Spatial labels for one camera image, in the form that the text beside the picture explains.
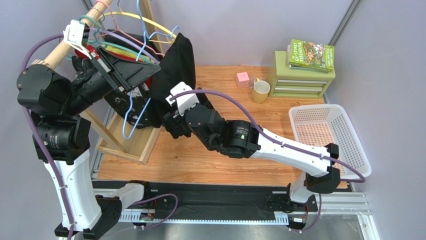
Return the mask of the green comic book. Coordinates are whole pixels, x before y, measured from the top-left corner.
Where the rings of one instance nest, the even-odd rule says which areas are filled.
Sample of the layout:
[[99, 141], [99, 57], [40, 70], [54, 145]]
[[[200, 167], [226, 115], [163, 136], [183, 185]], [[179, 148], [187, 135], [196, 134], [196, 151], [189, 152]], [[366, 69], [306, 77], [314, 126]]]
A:
[[332, 72], [335, 70], [335, 47], [292, 39], [287, 50], [287, 61], [291, 67]]

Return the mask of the green drawer box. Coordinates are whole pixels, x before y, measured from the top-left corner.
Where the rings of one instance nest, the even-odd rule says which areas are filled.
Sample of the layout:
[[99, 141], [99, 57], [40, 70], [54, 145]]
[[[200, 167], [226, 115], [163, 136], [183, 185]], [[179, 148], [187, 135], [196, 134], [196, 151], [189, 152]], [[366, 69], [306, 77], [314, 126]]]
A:
[[275, 51], [266, 78], [271, 98], [322, 98], [336, 73], [290, 69], [287, 52]]

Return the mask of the white plastic basket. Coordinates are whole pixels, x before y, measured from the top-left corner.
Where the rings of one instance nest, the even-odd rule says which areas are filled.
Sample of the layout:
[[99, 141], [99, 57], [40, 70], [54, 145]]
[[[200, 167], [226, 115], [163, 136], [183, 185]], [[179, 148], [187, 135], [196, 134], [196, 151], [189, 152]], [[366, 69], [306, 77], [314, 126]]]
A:
[[361, 141], [345, 109], [338, 104], [312, 104], [292, 107], [289, 119], [295, 140], [302, 144], [339, 147], [339, 160], [347, 163], [365, 178], [372, 168]]

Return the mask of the black garment on rack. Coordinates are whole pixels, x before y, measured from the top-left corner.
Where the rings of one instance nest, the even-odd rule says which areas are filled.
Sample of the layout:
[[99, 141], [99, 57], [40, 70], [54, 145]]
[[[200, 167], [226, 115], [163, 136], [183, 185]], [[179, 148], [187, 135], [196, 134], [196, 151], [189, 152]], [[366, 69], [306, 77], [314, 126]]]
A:
[[[119, 35], [119, 36], [121, 36], [121, 37], [123, 37], [125, 39], [128, 39], [128, 40], [132, 41], [133, 43], [137, 44], [138, 46], [142, 46], [141, 43], [144, 43], [144, 37], [143, 37], [143, 35], [137, 35], [137, 34], [133, 34], [133, 33], [127, 33], [128, 35], [130, 35], [132, 37], [132, 38], [130, 38], [127, 35], [124, 35], [122, 32], [119, 32], [119, 31], [116, 31], [115, 34], [117, 34], [117, 35]], [[118, 38], [116, 38], [114, 36], [111, 36], [111, 35], [107, 34], [106, 36], [104, 36], [104, 39], [107, 42], [110, 42], [110, 43], [113, 43], [113, 44], [116, 44], [116, 45], [120, 45], [120, 46], [123, 46], [125, 48], [130, 49], [130, 50], [133, 50], [136, 53], [139, 52], [139, 50], [137, 50], [134, 46], [132, 46], [129, 43], [126, 43], [123, 40], [118, 39]], [[153, 42], [151, 42], [149, 40], [147, 41], [147, 46], [144, 48], [144, 50], [147, 51], [153, 57], [155, 57], [158, 61], [161, 61], [163, 59], [163, 56], [159, 55], [161, 53], [161, 51], [156, 47], [156, 45]]]

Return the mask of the black white-patterned trousers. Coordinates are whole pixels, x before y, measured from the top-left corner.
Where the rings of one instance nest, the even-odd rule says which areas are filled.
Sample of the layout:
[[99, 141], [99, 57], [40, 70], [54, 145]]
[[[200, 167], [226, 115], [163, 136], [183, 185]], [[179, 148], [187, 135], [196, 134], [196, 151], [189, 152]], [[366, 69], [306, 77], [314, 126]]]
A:
[[126, 121], [133, 126], [148, 98], [151, 98], [136, 128], [159, 128], [163, 126], [175, 139], [181, 136], [189, 137], [191, 131], [188, 127], [175, 127], [167, 123], [164, 116], [173, 110], [166, 101], [166, 97], [174, 86], [184, 82], [192, 89], [196, 87], [194, 50], [190, 39], [182, 33], [178, 33], [174, 43], [160, 60], [159, 66], [161, 69], [153, 75], [148, 91], [141, 86], [134, 89], [132, 95], [133, 107]]

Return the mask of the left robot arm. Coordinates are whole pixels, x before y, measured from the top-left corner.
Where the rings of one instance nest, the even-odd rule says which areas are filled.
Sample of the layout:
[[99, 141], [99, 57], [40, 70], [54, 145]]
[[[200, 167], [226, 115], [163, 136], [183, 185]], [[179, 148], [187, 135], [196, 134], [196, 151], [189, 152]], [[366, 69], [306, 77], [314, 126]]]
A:
[[151, 193], [147, 181], [132, 180], [108, 194], [95, 194], [89, 170], [91, 122], [81, 113], [113, 92], [128, 93], [160, 66], [127, 60], [97, 47], [73, 56], [75, 80], [34, 64], [17, 79], [17, 100], [30, 110], [37, 156], [55, 180], [62, 208], [58, 237], [81, 232], [98, 240], [119, 221], [124, 209]]

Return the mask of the wooden clothes rack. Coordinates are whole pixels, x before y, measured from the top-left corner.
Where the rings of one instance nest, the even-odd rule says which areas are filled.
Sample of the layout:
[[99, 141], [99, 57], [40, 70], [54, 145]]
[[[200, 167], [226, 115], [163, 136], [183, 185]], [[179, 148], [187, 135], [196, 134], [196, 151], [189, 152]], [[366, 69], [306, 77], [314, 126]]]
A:
[[[113, 0], [105, 0], [105, 2], [111, 7]], [[143, 17], [149, 20], [154, 19], [154, 14], [150, 4], [150, 0], [140, 0], [138, 8], [141, 10]], [[95, 3], [94, 8], [89, 10], [86, 16], [99, 17], [103, 14], [109, 13], [107, 7], [102, 3]], [[155, 26], [149, 26], [147, 29], [150, 32], [159, 30]], [[33, 64], [42, 64], [48, 66], [54, 70], [59, 63], [65, 58], [65, 56], [72, 50], [72, 47], [61, 41], [58, 46], [44, 59], [36, 59], [32, 62]], [[122, 158], [128, 161], [146, 164], [154, 148], [154, 145], [161, 132], [161, 128], [146, 127], [143, 129], [136, 129], [131, 139], [124, 139], [119, 133], [119, 124], [124, 124], [124, 120], [119, 118], [117, 113], [114, 113], [111, 122], [105, 126], [95, 116], [95, 114], [87, 109], [81, 114], [83, 118], [91, 122], [92, 129], [94, 129], [100, 136], [100, 140], [96, 146], [96, 149], [107, 155], [113, 155], [118, 158]]]

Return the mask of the red garment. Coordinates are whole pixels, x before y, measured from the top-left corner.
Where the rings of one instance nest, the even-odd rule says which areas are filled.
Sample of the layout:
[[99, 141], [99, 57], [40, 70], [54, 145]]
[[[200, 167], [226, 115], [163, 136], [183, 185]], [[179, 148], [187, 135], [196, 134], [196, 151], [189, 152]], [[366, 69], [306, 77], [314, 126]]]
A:
[[[90, 48], [88, 48], [88, 51], [90, 53], [93, 52], [94, 50], [95, 49], [92, 46], [90, 46]], [[82, 53], [81, 51], [79, 51], [77, 49], [75, 49], [74, 52], [75, 52], [75, 55], [78, 56], [78, 57], [80, 57], [80, 58], [83, 58], [83, 59], [88, 59], [89, 58], [86, 54]]]

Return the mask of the yellow mug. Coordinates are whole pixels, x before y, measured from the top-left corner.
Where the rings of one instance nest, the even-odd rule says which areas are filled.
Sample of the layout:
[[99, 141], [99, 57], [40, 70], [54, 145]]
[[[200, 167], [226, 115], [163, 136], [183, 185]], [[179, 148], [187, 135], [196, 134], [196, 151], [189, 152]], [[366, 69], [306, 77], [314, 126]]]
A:
[[259, 80], [255, 81], [253, 84], [252, 98], [255, 103], [263, 103], [271, 90], [271, 87], [268, 82]]

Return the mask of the pink cube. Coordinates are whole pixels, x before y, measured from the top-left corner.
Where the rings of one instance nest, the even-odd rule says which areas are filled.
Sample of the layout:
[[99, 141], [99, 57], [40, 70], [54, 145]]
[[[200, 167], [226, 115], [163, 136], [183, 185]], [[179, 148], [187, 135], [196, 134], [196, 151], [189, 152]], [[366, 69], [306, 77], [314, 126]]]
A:
[[235, 83], [239, 89], [248, 88], [250, 85], [250, 77], [247, 72], [239, 72], [235, 76]]

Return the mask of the yellow garment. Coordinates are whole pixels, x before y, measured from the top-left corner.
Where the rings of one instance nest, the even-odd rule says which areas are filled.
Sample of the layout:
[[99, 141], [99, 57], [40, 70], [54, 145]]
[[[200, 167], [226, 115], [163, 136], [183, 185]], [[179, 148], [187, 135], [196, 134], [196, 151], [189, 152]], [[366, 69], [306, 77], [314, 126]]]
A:
[[[126, 50], [122, 50], [120, 48], [114, 47], [114, 46], [110, 46], [110, 45], [106, 45], [106, 50], [112, 54], [114, 54], [117, 57], [126, 59], [126, 60], [135, 60], [137, 57], [137, 53], [132, 53]], [[145, 63], [154, 63], [153, 60], [151, 60], [149, 57], [141, 54], [139, 56], [138, 59], [139, 62], [145, 62]]]

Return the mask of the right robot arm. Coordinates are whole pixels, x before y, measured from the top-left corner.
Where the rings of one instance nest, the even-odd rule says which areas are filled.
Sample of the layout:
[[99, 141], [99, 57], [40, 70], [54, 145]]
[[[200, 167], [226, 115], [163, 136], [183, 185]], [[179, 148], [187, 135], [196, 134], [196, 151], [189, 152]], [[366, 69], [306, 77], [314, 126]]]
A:
[[338, 156], [338, 146], [306, 145], [280, 137], [245, 120], [225, 120], [213, 108], [197, 104], [180, 115], [178, 110], [163, 119], [171, 133], [196, 136], [209, 151], [234, 159], [265, 159], [302, 170], [299, 178], [288, 185], [288, 197], [304, 204], [314, 193], [331, 194], [341, 182], [340, 170], [330, 157]]

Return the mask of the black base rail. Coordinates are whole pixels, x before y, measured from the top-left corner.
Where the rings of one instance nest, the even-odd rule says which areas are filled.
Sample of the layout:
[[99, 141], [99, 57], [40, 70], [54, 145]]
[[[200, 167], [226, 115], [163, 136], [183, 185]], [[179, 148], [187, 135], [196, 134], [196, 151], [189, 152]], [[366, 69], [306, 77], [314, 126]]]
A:
[[151, 182], [147, 203], [123, 210], [122, 221], [158, 223], [281, 224], [304, 229], [316, 222], [321, 201], [292, 203], [286, 187]]

